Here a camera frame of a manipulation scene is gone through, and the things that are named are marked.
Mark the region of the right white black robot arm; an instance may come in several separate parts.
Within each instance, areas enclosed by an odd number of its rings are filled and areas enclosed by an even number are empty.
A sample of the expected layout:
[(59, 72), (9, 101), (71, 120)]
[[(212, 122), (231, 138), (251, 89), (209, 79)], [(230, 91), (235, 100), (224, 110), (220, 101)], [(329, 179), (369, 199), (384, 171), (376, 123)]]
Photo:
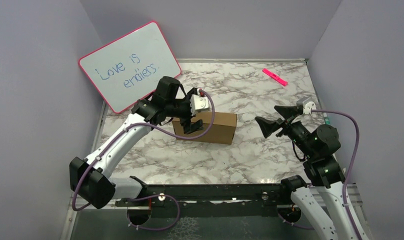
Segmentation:
[(316, 201), (307, 183), (299, 175), (281, 180), (279, 199), (286, 204), (296, 204), (322, 240), (367, 240), (368, 234), (363, 229), (347, 190), (347, 178), (354, 160), (350, 161), (347, 171), (343, 172), (334, 158), (334, 153), (341, 147), (337, 129), (322, 124), (310, 132), (300, 121), (294, 121), (301, 115), (325, 112), (314, 107), (313, 102), (296, 106), (276, 105), (274, 108), (281, 118), (268, 120), (261, 116), (255, 117), (265, 138), (273, 133), (277, 137), (287, 136), (304, 154), (304, 158), (300, 159), (304, 172), (326, 208), (323, 209)]

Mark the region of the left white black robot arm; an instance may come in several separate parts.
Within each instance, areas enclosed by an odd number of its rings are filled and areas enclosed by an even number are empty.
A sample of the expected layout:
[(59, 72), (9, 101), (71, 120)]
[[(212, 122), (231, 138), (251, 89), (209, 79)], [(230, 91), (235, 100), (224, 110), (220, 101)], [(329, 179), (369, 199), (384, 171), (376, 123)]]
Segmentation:
[(203, 111), (215, 111), (211, 96), (202, 89), (192, 88), (177, 98), (184, 86), (173, 77), (162, 77), (156, 89), (137, 100), (121, 127), (100, 147), (84, 159), (75, 157), (69, 164), (69, 182), (73, 191), (71, 207), (78, 212), (92, 205), (101, 209), (115, 197), (118, 185), (110, 177), (124, 156), (144, 136), (156, 129), (166, 135), (177, 134), (161, 128), (166, 118), (178, 119), (183, 129), (183, 140), (200, 138), (212, 125), (192, 118)]

